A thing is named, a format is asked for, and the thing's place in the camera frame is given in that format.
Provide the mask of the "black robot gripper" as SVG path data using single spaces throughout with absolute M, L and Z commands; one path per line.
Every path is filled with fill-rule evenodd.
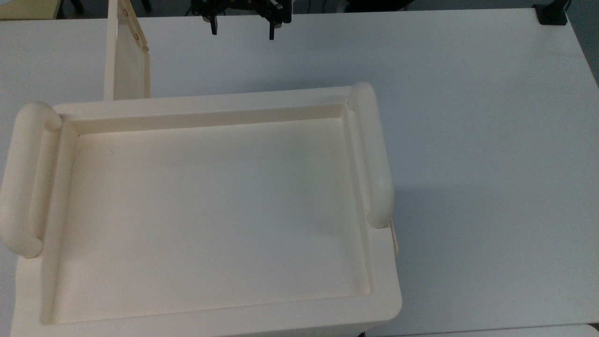
M 291 23 L 291 0 L 192 0 L 191 14 L 210 22 L 211 32 L 218 34 L 218 15 L 233 10 L 253 12 L 269 21 L 268 38 L 274 40 L 276 25 Z

